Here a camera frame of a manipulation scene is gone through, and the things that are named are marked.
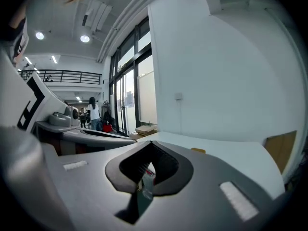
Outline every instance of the white table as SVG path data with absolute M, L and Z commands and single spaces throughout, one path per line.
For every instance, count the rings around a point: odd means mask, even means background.
M 259 184 L 272 199 L 284 193 L 280 171 L 267 152 L 257 142 L 214 141 L 159 132 L 137 141 L 161 141 L 187 149 L 204 149 L 206 154 L 216 156 Z

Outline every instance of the black railing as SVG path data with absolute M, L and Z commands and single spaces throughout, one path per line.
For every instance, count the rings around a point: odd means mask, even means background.
M 38 70 L 23 70 L 20 71 L 20 76 L 27 80 L 33 72 L 44 82 L 66 82 L 66 83 L 83 83 L 99 85 L 101 83 L 101 74 L 69 71 L 69 70 L 51 70 L 51 69 L 38 69 Z

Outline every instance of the ceiling light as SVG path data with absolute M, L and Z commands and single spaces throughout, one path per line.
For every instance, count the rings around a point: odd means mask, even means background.
M 42 34 L 42 33 L 40 33 L 40 32 L 36 33 L 35 36 L 37 36 L 37 38 L 38 38 L 39 40 L 44 39 L 44 34 Z
M 90 41 L 90 38 L 86 35 L 83 35 L 80 37 L 80 40 L 84 43 L 88 43 Z
M 29 64 L 32 64 L 32 62 L 30 62 L 29 58 L 27 58 L 26 56 L 25 59 L 28 61 Z
M 56 58 L 54 56 L 51 56 L 51 58 L 53 59 L 53 62 L 57 64 Z

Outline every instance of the black window frame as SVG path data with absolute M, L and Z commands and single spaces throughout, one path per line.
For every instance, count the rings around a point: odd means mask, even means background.
M 140 27 L 143 26 L 145 23 L 149 23 L 149 17 L 144 18 L 138 25 L 135 26 L 134 30 L 129 33 L 129 35 L 125 38 L 125 40 L 121 43 L 121 45 L 117 48 L 114 55 L 111 57 L 110 62 L 110 71 L 109 71 L 109 99 L 112 95 L 112 86 L 114 84 L 114 104 L 115 104 L 115 119 L 116 119 L 116 130 L 118 133 L 125 135 L 127 131 L 125 130 L 124 133 L 119 131 L 118 125 L 118 115 L 117 115 L 117 101 L 116 101 L 116 82 L 122 78 L 125 73 L 128 73 L 130 70 L 134 70 L 134 102 L 135 102 L 135 117 L 136 117 L 136 127 L 141 126 L 141 122 L 139 119 L 139 101 L 138 101 L 138 64 L 152 55 L 152 45 L 149 43 L 146 45 L 142 50 L 138 52 L 138 42 L 140 40 Z M 127 42 L 134 35 L 134 56 L 122 66 L 122 68 L 118 71 L 118 62 L 121 55 L 121 49 L 123 45 Z

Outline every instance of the wall socket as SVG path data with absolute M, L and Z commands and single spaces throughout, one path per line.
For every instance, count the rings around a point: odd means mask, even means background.
M 181 92 L 177 92 L 175 95 L 175 100 L 182 100 L 183 99 L 183 96 L 182 96 L 182 93 Z

